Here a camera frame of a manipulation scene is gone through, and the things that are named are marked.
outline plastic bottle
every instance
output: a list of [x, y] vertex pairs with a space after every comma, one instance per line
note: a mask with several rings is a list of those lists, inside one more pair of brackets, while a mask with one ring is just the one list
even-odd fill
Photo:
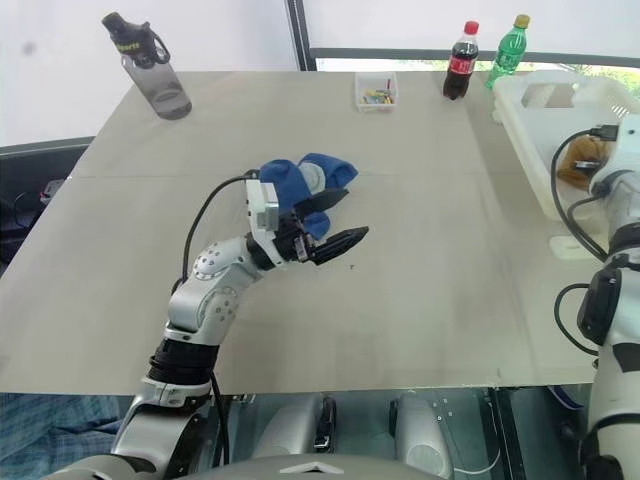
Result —
[[495, 81], [504, 75], [513, 75], [527, 48], [525, 32], [529, 26], [528, 15], [518, 15], [513, 23], [513, 29], [502, 40], [493, 61], [487, 87], [493, 88]]
[[455, 100], [464, 97], [469, 88], [469, 79], [473, 73], [473, 66], [478, 57], [478, 22], [469, 21], [464, 25], [464, 35], [456, 42], [449, 57], [449, 69], [444, 81], [442, 93], [445, 97]]
[[135, 25], [113, 12], [102, 19], [102, 24], [122, 54], [122, 66], [158, 116], [167, 120], [186, 116], [191, 101], [169, 64], [167, 47], [149, 22]]

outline white wall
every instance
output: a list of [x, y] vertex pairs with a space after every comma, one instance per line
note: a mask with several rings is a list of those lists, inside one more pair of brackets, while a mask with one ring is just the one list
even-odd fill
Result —
[[531, 17], [528, 51], [640, 57], [637, 0], [304, 0], [312, 48], [450, 49], [466, 20], [496, 50], [515, 16]]
[[132, 84], [101, 23], [151, 22], [176, 70], [297, 70], [284, 0], [0, 0], [0, 146], [95, 135]]

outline cola bottle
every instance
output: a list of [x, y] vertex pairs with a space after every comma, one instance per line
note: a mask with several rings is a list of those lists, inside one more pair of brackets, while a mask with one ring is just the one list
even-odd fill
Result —
[[444, 96], [451, 100], [464, 97], [467, 88], [469, 88], [469, 79], [478, 57], [476, 33], [478, 33], [478, 22], [465, 23], [464, 34], [451, 50], [447, 78], [442, 89]]

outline blue towel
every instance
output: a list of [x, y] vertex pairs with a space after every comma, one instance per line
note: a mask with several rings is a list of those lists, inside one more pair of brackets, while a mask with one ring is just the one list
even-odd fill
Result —
[[[311, 191], [304, 181], [300, 169], [289, 160], [273, 160], [260, 168], [260, 181], [273, 183], [280, 213], [287, 213], [293, 206], [311, 196]], [[304, 228], [316, 240], [320, 240], [330, 227], [329, 217], [324, 212], [316, 212], [304, 220]]]
[[358, 170], [349, 162], [323, 153], [308, 153], [298, 165], [305, 162], [315, 163], [322, 168], [325, 176], [325, 188], [344, 188], [358, 175]]
[[[318, 165], [324, 171], [326, 188], [342, 188], [358, 174], [348, 162], [321, 153], [309, 153], [300, 161]], [[311, 191], [304, 180], [300, 169], [289, 160], [273, 160], [260, 168], [260, 181], [273, 183], [280, 213], [287, 213], [293, 206], [311, 196]], [[320, 240], [328, 231], [331, 223], [324, 212], [308, 215], [304, 220], [304, 228], [316, 240]]]

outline white plastic bin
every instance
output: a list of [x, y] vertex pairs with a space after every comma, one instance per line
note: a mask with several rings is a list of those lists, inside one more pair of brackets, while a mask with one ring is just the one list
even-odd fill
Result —
[[[546, 108], [557, 86], [573, 89], [565, 107]], [[529, 87], [535, 86], [531, 96]], [[539, 71], [499, 78], [494, 86], [495, 108], [544, 214], [560, 220], [551, 196], [549, 166], [563, 140], [580, 130], [604, 123], [619, 124], [629, 113], [640, 113], [640, 101], [619, 82], [605, 77], [584, 77], [567, 71]], [[523, 98], [527, 97], [527, 106]], [[562, 162], [561, 154], [558, 164]], [[565, 208], [587, 192], [558, 181]]]
[[[367, 90], [389, 90], [390, 104], [365, 103], [363, 98]], [[393, 112], [400, 98], [398, 80], [395, 72], [358, 72], [355, 75], [354, 100], [361, 112]]]

